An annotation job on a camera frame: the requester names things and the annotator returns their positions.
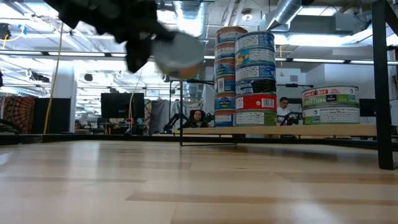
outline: tuna can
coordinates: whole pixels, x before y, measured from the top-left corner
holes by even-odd
[[[215,59],[235,57],[235,42],[224,42],[215,47]]]
[[[215,77],[235,74],[235,57],[219,59],[214,63]]]
[[[157,66],[170,77],[194,79],[203,69],[203,45],[188,34],[176,32],[171,42],[154,40],[152,53]]]
[[[236,96],[276,92],[274,79],[253,78],[236,82]]]
[[[235,92],[224,92],[216,94],[216,110],[235,110]]]
[[[235,52],[248,47],[266,47],[275,51],[274,35],[270,32],[258,31],[242,34],[235,40]]]
[[[214,112],[216,127],[233,127],[235,110],[216,110]]]
[[[251,94],[237,96],[235,99],[236,110],[271,110],[276,111],[276,95],[267,94]]]
[[[359,89],[356,86],[316,87],[302,92],[303,108],[319,106],[359,107]]]
[[[276,126],[276,111],[239,110],[235,112],[237,127]]]
[[[216,45],[224,42],[235,41],[237,37],[247,33],[246,29],[238,26],[224,27],[216,32]]]
[[[359,108],[349,106],[321,107],[303,110],[304,125],[359,124]]]
[[[270,78],[275,79],[274,63],[250,63],[236,69],[235,80],[240,81],[247,78]]]
[[[275,64],[275,52],[265,47],[251,47],[243,49],[235,55],[235,68],[249,63],[273,63]]]
[[[216,94],[235,91],[235,76],[221,75],[214,79],[214,89]]]

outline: person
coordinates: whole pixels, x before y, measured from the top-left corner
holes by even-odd
[[[283,120],[285,119],[285,116],[290,113],[290,110],[287,109],[287,106],[289,105],[289,99],[287,97],[281,97],[279,99],[279,106],[277,109],[277,124],[280,125]]]
[[[207,128],[205,121],[205,112],[202,110],[191,110],[189,121],[185,122],[182,128]]]

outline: wooden board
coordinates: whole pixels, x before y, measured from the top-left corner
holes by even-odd
[[[303,136],[376,136],[375,124],[187,128],[184,134],[292,134]]]

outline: red can label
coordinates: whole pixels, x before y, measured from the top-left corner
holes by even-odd
[[[276,110],[276,96],[270,94],[243,95],[235,98],[237,110]]]

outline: ceiling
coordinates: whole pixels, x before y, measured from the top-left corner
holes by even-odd
[[[200,40],[206,46],[203,49],[206,55],[214,55],[215,32],[222,28],[227,20],[231,25],[243,26],[248,31],[257,31],[263,15],[273,11],[277,7],[277,2],[277,0],[216,0],[207,3],[205,7],[205,28],[200,36]],[[313,16],[314,19],[320,14],[322,17],[331,17],[336,14],[336,10],[340,10],[347,5],[350,5],[350,7],[345,11],[345,14],[352,14],[360,9],[368,9],[370,3],[370,0],[361,2],[357,0],[315,1],[311,6],[304,7],[298,15],[302,17]],[[243,9],[251,10],[251,20],[242,20],[241,11]],[[20,3],[17,1],[0,1],[0,12],[0,23],[10,24],[9,29],[11,30],[12,39],[18,37],[15,41],[6,42],[5,50],[56,52],[59,47],[60,32],[63,32],[62,52],[125,52],[124,44],[116,44],[110,35],[97,35],[92,26],[82,22],[74,30],[67,26],[60,30],[61,22],[57,19],[58,12],[42,1],[28,0]],[[159,11],[158,17],[169,29],[178,29],[173,12]],[[21,25],[25,27],[25,35],[21,35]],[[282,57],[372,59],[370,45],[338,48],[286,44],[277,48],[277,54]],[[122,59],[76,60],[75,66],[79,68],[79,71],[82,71],[78,74],[78,86],[113,86],[120,92],[133,92],[135,87],[146,86],[158,88],[158,91],[151,91],[147,93],[147,96],[150,95],[153,96],[152,98],[157,98],[157,94],[158,97],[168,98],[169,91],[167,88],[170,84],[162,80],[162,74],[156,68],[154,62],[148,62],[141,70],[132,74],[127,71]],[[44,87],[9,87],[2,90],[9,93],[47,96],[50,91],[50,88],[46,87],[48,83],[32,80],[29,78],[30,73],[28,70],[51,79],[54,65],[55,57],[45,59],[34,57],[13,58],[3,55],[0,58],[0,69],[4,74],[4,84],[39,84]],[[284,63],[285,68],[305,69],[306,66],[307,64],[304,63]],[[92,82],[85,81],[84,77],[87,73],[93,75],[94,79]],[[213,78],[212,73],[205,75],[205,77],[202,77],[203,79],[211,80]],[[190,85],[187,88],[189,90],[184,91],[184,95],[187,98],[191,100],[200,99],[198,96],[201,94],[201,85]],[[94,105],[94,108],[97,108],[96,110],[98,111],[100,93],[108,91],[106,88],[79,88],[78,106],[88,108],[85,105]]]

